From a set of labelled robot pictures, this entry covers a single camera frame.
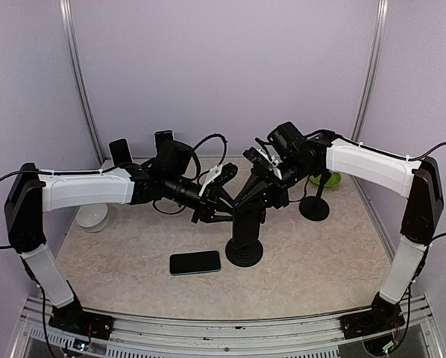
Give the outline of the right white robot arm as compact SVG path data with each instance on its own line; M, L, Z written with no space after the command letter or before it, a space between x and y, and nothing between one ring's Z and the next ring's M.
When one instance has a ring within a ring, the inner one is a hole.
M322 192L334 172L390 189L407 199L401 240L386 279L365 316L371 330L383 330L394 320L402 297L423 268L429 247L439 238L435 231L444 198L438 163L429 152L403 157L329 130L303 135L292 122L278 125L267 140L277 157L255 148L243 154L252 164L251 175L233 205L227 258L240 267L253 266L261 260L263 246L259 235L266 210L288 206L289 189L304 178L320 178L317 193L302 198L299 204L301 215L314 222L328 217L329 207Z

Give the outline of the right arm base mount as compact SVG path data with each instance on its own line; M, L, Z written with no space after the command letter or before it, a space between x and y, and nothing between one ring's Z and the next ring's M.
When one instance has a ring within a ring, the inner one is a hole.
M387 316L375 310L343 315L339 320L345 339L368 336L405 325L405 319L401 313Z

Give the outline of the phone with lilac case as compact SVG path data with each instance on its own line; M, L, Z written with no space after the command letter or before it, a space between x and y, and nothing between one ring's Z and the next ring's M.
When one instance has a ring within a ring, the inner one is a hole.
M130 164L133 162L128 141L125 138L109 142L108 148L114 166Z

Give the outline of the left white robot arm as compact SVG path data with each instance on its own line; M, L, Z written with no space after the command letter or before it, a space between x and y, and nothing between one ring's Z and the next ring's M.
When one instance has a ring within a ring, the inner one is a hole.
M238 168L219 163L198 184L185 177L195 149L182 142L157 144L155 157L142 164L132 161L124 139L110 144L114 165L94 171L56 172L39 170L26 163L5 175L14 178L5 203L8 249L13 249L43 289L58 316L70 330L79 332L89 324L76 294L60 273L43 233L43 213L95 204L156 204L166 198L194 211L192 222L229 222L233 199L224 189Z

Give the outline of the phone with light-blue case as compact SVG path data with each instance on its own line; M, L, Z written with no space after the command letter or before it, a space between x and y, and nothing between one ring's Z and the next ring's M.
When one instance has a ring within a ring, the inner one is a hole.
M174 139L174 134L172 130L163 130L155 132L154 141L155 141L156 151L159 151L160 146L165 141L172 141L173 139Z

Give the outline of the black clamp phone stand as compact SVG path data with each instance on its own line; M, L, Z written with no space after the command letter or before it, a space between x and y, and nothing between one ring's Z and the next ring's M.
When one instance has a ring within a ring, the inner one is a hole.
M264 209L264 212L261 213L261 224L263 224L266 220L266 210ZM233 239L231 239L227 242L225 246L225 255L227 259L235 266L238 267L251 267L256 264L258 264L259 261L261 261L263 257L263 244L259 240L259 237L256 242L250 245L246 245L240 249L235 249L233 247Z

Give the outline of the phone with dark-blue case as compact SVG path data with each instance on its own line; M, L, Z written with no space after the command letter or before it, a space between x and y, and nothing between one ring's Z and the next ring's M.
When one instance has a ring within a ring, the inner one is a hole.
M233 213L232 239L233 247L240 249L257 241L261 225L262 207L237 205Z

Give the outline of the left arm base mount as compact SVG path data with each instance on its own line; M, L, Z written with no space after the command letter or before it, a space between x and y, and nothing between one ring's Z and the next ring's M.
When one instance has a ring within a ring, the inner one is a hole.
M54 314L48 323L50 327L68 333L86 336L91 339L109 340L114 318L109 315L82 311L66 317L59 317Z

